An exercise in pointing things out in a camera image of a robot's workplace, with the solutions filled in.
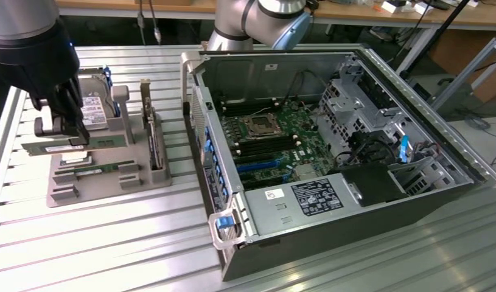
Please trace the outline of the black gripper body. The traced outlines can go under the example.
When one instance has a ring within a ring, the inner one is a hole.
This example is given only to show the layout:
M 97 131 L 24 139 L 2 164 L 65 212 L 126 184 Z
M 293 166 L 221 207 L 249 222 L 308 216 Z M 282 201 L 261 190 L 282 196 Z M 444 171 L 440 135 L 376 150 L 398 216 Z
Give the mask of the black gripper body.
M 60 99 L 65 91 L 80 98 L 80 61 L 62 21 L 44 33 L 18 40 L 0 40 L 0 75 L 30 97 Z

